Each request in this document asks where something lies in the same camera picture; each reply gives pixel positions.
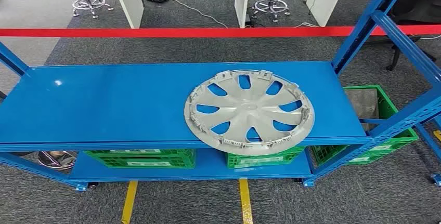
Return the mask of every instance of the shelf surface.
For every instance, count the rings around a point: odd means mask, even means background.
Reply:
[[[239,178],[305,178],[311,176],[305,152],[291,164],[250,168],[227,168],[225,154],[216,149],[199,149],[196,167],[183,168],[109,168],[81,152],[69,179],[78,182],[129,180],[218,180]]]
[[[366,135],[327,61],[69,65],[27,70],[0,105],[0,151],[59,150],[65,143],[100,149],[116,141],[201,145],[184,120],[188,95],[216,73],[240,69],[299,85],[315,110],[308,138]]]

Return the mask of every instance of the blue metal shelf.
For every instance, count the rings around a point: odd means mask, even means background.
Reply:
[[[71,65],[26,70],[0,105],[0,152],[60,143],[71,150],[208,148],[185,123],[185,101],[205,78],[240,69],[301,86],[316,112],[306,145],[370,140],[327,61]]]
[[[441,149],[422,124],[440,125],[441,69],[387,16],[396,0],[372,0],[350,36],[329,61],[70,65],[29,67],[0,43],[0,61],[21,76],[0,105],[0,162],[85,190],[88,182],[302,178],[314,182],[412,126],[435,154]],[[432,88],[365,134],[338,80],[379,26]],[[314,167],[305,149],[292,164],[227,169],[223,155],[199,141],[184,121],[184,103],[203,80],[225,70],[267,70],[298,83],[315,109],[315,125],[299,145],[353,144]],[[107,168],[80,153],[66,175],[11,153],[38,150],[198,150],[195,169]],[[434,175],[441,186],[441,175]]]
[[[194,169],[109,168],[81,153],[69,177],[72,181],[220,180],[239,178],[306,178],[312,175],[305,152],[291,164],[227,168],[225,154],[216,149],[197,151]]]

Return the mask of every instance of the chrome stool base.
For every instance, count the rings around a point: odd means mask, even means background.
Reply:
[[[285,12],[285,15],[290,15],[290,11],[286,2],[281,0],[260,0],[254,3],[253,16],[251,18],[257,19],[257,14],[259,12],[264,12],[266,14],[273,15],[273,22],[277,23],[279,21],[277,14]]]
[[[76,0],[72,3],[73,16],[79,16],[78,10],[90,10],[92,18],[97,19],[98,15],[95,13],[95,9],[102,6],[107,6],[107,10],[112,11],[114,8],[106,3],[106,0]]]

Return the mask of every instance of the shelf caster wheel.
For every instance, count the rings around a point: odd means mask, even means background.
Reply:
[[[441,187],[441,174],[433,174],[431,175],[431,178],[433,179],[435,185]]]
[[[314,182],[313,182],[313,181],[310,181],[310,182],[305,182],[305,181],[303,181],[303,182],[302,182],[302,185],[303,185],[305,188],[311,188],[311,187],[314,187]]]
[[[88,187],[85,187],[85,186],[83,186],[83,185],[77,185],[76,187],[75,187],[75,191],[76,192],[83,192],[83,191],[86,191],[88,189]]]
[[[87,185],[87,188],[92,189],[92,188],[97,187],[98,185],[99,185],[99,182],[89,182]]]

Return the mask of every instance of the red barrier rope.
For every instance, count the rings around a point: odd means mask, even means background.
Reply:
[[[145,38],[244,38],[348,36],[354,27],[322,28],[146,28],[146,29],[0,29],[9,37],[145,37]],[[441,34],[441,25],[402,25],[408,35]],[[372,35],[385,35],[376,28]]]

